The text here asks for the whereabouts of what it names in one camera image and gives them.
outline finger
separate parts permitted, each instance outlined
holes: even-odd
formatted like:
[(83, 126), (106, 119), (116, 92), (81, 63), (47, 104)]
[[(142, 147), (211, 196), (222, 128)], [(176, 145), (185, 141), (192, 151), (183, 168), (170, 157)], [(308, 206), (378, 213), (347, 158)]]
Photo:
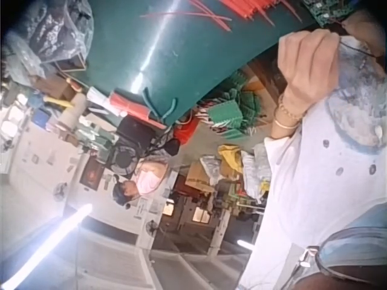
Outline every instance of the finger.
[(336, 53), (334, 54), (331, 70), (329, 73), (329, 82), (328, 86), (330, 89), (334, 90), (339, 85), (339, 50), (336, 50)]
[(322, 39), (329, 33), (328, 30), (317, 29), (302, 40), (299, 50), (299, 54), (302, 57), (297, 59), (296, 70), (297, 75), (302, 78), (303, 81), (310, 80), (314, 52), (322, 42)]
[(288, 35), (280, 37), (279, 41), (278, 41), (277, 65), (278, 65), (279, 70), (282, 73), (284, 73), (282, 70), (284, 69), (284, 60), (285, 60), (285, 50), (286, 50), (285, 40), (286, 40), (286, 37), (288, 37)]
[(311, 66), (311, 80), (315, 82), (329, 82), (334, 73), (332, 69), (336, 69), (337, 51), (339, 49), (340, 36), (337, 33), (327, 34), (317, 47), (313, 55)]
[(302, 40), (310, 35), (309, 31), (300, 31), (292, 34), (285, 39), (285, 67), (288, 78), (292, 78), (295, 74), (296, 64), (299, 57), (299, 49)]

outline workbench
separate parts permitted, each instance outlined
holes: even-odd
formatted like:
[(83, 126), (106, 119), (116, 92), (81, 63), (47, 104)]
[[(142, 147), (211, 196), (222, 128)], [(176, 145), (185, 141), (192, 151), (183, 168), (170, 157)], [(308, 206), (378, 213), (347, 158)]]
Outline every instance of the workbench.
[(106, 96), (121, 92), (141, 94), (148, 87), (151, 102), (164, 114), (177, 98), (177, 107), (166, 119), (170, 125), (236, 69), (278, 42), (291, 31), (314, 20), (292, 1), (302, 23), (282, 4), (267, 11), (272, 27), (256, 14), (245, 20), (217, 0), (203, 0), (215, 14), (232, 18), (223, 30), (211, 18), (141, 15), (167, 11), (200, 12), (188, 0), (89, 0), (94, 15), (94, 36), (87, 70), (73, 76), (95, 86)]

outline wrist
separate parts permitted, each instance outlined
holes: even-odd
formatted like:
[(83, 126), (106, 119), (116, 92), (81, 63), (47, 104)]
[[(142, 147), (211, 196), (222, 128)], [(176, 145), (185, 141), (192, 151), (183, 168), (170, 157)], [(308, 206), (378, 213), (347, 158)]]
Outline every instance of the wrist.
[(282, 99), (285, 109), (293, 115), (304, 115), (311, 104), (297, 97), (289, 87), (286, 87)]

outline gold bracelet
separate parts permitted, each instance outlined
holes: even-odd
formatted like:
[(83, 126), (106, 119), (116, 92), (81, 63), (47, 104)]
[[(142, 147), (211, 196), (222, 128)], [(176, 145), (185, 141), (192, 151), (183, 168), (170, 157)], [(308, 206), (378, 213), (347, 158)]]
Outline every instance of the gold bracelet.
[(284, 106), (284, 103), (283, 103), (283, 100), (284, 100), (284, 94), (280, 95), (279, 98), (278, 98), (278, 108), (286, 115), (288, 116), (289, 118), (293, 119), (294, 121), (300, 121), (302, 118), (305, 117), (305, 113), (303, 113), (302, 115), (295, 115), (295, 114), (292, 114), (291, 112), (289, 112), (287, 110), (287, 108), (285, 108)]
[(277, 119), (274, 118), (274, 123), (276, 123), (279, 127), (283, 128), (283, 129), (288, 129), (288, 130), (293, 130), (293, 129), (296, 129), (299, 125), (299, 123), (297, 123), (295, 126), (285, 126), (285, 125), (282, 125), (280, 122), (278, 122)]

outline circuit board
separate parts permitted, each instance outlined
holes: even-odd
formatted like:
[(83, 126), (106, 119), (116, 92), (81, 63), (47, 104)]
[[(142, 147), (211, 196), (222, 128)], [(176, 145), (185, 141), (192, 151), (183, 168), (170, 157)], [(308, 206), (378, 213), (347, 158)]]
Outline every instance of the circuit board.
[(302, 0), (317, 23), (324, 27), (346, 18), (359, 0)]

